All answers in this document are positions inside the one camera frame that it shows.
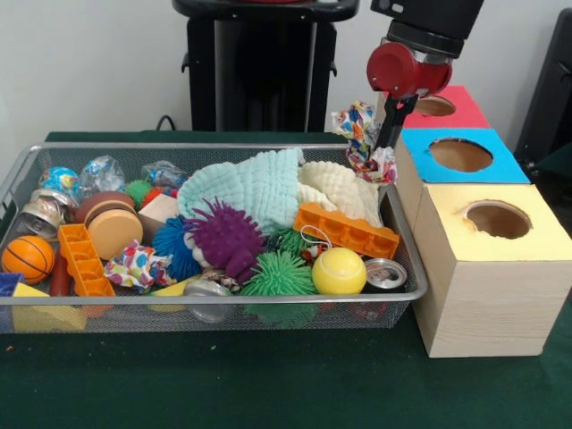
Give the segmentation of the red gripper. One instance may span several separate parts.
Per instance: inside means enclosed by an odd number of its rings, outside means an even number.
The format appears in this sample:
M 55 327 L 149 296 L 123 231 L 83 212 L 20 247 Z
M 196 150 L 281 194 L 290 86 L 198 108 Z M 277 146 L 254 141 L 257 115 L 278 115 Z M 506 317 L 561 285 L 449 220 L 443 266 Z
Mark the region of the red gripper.
M 418 97 L 441 92 L 449 83 L 452 65 L 420 62 L 414 52 L 397 42 L 385 42 L 370 55 L 366 76 L 373 91 L 389 94 L 383 103 L 383 121 L 375 147 L 394 148 L 404 122 Z

